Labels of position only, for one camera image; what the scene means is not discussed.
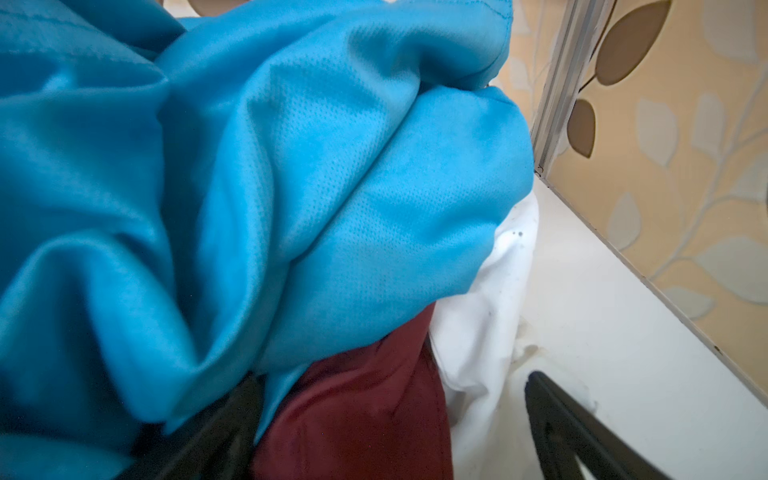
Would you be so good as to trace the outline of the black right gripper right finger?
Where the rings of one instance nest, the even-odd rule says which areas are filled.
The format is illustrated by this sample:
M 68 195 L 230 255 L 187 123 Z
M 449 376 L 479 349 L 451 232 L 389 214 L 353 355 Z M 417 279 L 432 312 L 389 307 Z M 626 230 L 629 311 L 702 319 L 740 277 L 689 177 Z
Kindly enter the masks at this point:
M 534 371 L 524 389 L 532 439 L 546 479 L 582 479 L 587 469 L 596 479 L 667 477 L 549 376 Z

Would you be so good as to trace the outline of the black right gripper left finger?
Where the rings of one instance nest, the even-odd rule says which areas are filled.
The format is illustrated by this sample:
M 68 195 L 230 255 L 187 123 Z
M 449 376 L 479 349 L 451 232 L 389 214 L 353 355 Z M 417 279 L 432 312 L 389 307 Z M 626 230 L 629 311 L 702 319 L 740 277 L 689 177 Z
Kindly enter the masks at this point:
M 121 472 L 119 479 L 244 479 L 264 403 L 264 381 L 249 374 Z

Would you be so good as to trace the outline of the maroon cloth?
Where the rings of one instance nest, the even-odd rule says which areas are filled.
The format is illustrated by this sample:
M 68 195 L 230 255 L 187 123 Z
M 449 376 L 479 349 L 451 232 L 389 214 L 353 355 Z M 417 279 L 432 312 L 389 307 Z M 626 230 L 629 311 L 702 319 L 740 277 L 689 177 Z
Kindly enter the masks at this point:
M 312 364 L 256 445 L 254 479 L 451 479 L 434 308 L 366 347 Z

